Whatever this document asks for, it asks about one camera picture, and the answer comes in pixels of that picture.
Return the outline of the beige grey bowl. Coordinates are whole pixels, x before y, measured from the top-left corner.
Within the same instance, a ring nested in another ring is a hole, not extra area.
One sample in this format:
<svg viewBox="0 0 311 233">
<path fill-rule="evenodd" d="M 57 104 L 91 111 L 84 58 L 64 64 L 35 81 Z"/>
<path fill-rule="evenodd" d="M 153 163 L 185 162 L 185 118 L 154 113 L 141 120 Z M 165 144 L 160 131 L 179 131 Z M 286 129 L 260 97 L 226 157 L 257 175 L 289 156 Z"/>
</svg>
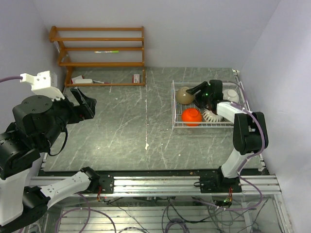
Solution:
<svg viewBox="0 0 311 233">
<path fill-rule="evenodd" d="M 195 96 L 189 94 L 187 92 L 188 89 L 189 87 L 182 86 L 181 88 L 177 90 L 175 98 L 178 103 L 187 105 L 187 104 L 191 104 L 194 101 Z"/>
</svg>

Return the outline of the white ribbed bowl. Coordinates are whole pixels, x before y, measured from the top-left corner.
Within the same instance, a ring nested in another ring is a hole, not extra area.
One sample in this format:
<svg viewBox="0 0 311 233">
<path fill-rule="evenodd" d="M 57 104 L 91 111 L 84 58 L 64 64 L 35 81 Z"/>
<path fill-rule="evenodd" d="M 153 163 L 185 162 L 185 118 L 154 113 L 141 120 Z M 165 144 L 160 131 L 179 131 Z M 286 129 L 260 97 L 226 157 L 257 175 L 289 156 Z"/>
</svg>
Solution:
<svg viewBox="0 0 311 233">
<path fill-rule="evenodd" d="M 225 89 L 223 90 L 223 99 L 228 100 L 230 102 L 239 103 L 239 95 L 234 89 Z"/>
</svg>

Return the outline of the blue striped white bowl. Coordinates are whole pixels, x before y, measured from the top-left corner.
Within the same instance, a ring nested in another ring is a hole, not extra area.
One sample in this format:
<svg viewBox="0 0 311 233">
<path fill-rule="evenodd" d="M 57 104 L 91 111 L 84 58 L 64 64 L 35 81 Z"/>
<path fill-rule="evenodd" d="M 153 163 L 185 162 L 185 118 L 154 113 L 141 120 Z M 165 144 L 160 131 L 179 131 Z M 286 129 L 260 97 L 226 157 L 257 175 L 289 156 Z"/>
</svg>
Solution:
<svg viewBox="0 0 311 233">
<path fill-rule="evenodd" d="M 212 111 L 205 109 L 202 113 L 202 117 L 205 120 L 205 122 L 209 123 L 215 123 L 222 121 L 223 117 L 219 116 L 217 114 L 214 114 Z"/>
</svg>

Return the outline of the orange bowl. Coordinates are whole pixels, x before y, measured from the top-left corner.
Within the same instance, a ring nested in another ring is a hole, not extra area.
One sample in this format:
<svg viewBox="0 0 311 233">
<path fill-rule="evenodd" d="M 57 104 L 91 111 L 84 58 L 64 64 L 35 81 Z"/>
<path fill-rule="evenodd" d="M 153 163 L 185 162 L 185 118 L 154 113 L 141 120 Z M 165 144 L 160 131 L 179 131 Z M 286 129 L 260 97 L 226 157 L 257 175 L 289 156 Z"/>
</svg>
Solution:
<svg viewBox="0 0 311 233">
<path fill-rule="evenodd" d="M 202 115 L 196 108 L 188 108 L 182 112 L 182 121 L 186 123 L 187 126 L 196 127 L 202 122 Z"/>
</svg>

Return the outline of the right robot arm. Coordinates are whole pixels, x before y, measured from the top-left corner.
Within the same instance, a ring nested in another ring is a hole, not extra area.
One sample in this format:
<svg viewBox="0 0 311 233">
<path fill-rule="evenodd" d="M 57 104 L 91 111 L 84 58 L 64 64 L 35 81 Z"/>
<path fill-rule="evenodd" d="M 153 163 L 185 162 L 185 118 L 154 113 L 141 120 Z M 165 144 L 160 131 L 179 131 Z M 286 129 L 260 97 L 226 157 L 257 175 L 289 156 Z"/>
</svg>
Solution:
<svg viewBox="0 0 311 233">
<path fill-rule="evenodd" d="M 206 107 L 216 116 L 233 123 L 233 151 L 226 162 L 212 176 L 201 177 L 194 185 L 202 193 L 225 192 L 238 188 L 241 171 L 253 157 L 267 148 L 269 139 L 262 112 L 251 112 L 243 105 L 224 94 L 223 82 L 210 80 L 188 89 L 199 108 Z"/>
</svg>

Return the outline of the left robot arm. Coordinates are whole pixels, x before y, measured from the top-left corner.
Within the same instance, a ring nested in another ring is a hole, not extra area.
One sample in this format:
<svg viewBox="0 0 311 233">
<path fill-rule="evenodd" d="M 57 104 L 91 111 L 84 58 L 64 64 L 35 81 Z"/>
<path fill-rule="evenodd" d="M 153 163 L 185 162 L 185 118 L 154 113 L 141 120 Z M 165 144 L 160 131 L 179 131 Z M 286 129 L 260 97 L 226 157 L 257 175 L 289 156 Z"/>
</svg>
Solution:
<svg viewBox="0 0 311 233">
<path fill-rule="evenodd" d="M 59 100 L 33 95 L 13 108 L 14 122 L 0 135 L 0 230 L 12 233 L 40 219 L 50 207 L 78 192 L 113 191 L 111 178 L 103 178 L 89 167 L 57 183 L 29 187 L 26 178 L 41 153 L 50 153 L 69 124 L 95 116 L 96 100 L 78 88 Z"/>
</svg>

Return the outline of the wooden shelf rack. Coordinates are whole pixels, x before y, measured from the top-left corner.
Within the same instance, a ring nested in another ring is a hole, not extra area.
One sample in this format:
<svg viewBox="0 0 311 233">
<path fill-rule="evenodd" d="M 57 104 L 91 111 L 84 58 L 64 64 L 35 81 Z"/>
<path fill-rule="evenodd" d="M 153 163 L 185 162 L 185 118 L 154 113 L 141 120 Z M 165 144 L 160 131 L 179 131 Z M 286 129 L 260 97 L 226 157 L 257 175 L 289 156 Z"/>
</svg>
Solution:
<svg viewBox="0 0 311 233">
<path fill-rule="evenodd" d="M 86 68 L 123 67 L 140 68 L 135 74 L 140 75 L 140 83 L 132 83 L 133 74 L 125 81 L 107 78 L 91 86 L 145 86 L 145 49 L 144 27 L 56 27 L 49 32 L 49 41 L 56 43 L 59 49 L 57 64 L 67 70 L 64 86 L 87 86 L 72 84 L 74 70 Z M 119 53 L 95 54 L 99 50 L 119 50 Z"/>
</svg>

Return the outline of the white flat box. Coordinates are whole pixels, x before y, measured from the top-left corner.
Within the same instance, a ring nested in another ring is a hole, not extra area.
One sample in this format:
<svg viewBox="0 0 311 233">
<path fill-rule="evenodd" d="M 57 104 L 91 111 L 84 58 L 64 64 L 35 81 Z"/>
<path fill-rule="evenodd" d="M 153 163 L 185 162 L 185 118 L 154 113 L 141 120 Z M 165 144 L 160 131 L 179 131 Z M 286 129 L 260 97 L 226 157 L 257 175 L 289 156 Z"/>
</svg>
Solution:
<svg viewBox="0 0 311 233">
<path fill-rule="evenodd" d="M 92 79 L 84 78 L 82 75 L 74 77 L 71 79 L 72 84 L 93 84 Z"/>
</svg>

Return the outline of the green white pen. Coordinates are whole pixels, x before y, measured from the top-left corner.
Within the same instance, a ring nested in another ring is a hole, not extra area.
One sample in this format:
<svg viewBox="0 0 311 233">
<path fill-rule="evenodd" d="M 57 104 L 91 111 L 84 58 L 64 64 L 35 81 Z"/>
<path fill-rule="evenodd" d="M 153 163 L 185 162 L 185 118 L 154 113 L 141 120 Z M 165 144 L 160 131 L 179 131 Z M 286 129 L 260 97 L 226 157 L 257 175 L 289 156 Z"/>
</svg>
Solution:
<svg viewBox="0 0 311 233">
<path fill-rule="evenodd" d="M 119 53 L 119 50 L 99 50 L 94 51 L 95 54 L 105 54 L 105 53 Z"/>
</svg>

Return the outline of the red white small box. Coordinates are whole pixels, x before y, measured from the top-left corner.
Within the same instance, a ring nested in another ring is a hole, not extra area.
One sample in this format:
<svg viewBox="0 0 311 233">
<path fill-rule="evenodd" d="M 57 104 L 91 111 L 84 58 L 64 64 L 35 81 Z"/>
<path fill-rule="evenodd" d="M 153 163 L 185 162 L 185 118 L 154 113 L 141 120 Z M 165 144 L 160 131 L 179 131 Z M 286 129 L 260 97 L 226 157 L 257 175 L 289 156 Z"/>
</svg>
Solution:
<svg viewBox="0 0 311 233">
<path fill-rule="evenodd" d="M 134 74 L 132 77 L 132 83 L 140 83 L 140 75 Z"/>
</svg>

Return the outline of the white corner bracket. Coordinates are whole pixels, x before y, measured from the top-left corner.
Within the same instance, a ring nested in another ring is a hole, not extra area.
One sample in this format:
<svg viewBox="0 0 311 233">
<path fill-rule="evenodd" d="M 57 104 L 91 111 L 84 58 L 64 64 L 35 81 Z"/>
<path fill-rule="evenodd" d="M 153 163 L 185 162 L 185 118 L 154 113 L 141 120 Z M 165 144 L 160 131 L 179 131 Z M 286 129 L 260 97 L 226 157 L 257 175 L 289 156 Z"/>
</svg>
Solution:
<svg viewBox="0 0 311 233">
<path fill-rule="evenodd" d="M 232 71 L 233 71 L 236 75 L 239 75 L 239 74 L 240 74 L 240 71 L 239 71 L 239 70 L 232 69 Z"/>
</svg>

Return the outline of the aluminium rail frame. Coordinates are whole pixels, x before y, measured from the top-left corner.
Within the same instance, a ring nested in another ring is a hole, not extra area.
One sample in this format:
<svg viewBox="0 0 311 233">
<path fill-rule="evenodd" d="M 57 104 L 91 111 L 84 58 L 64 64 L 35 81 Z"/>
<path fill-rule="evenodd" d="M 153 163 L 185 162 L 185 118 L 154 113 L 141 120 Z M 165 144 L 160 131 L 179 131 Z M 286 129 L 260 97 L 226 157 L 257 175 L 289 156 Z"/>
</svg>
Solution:
<svg viewBox="0 0 311 233">
<path fill-rule="evenodd" d="M 132 227 L 134 232 L 291 233 L 292 225 L 275 175 L 243 176 L 222 191 L 207 187 L 207 176 L 145 173 L 102 174 L 101 184 L 84 192 L 96 210 L 68 214 L 57 230 L 107 233 Z"/>
</svg>

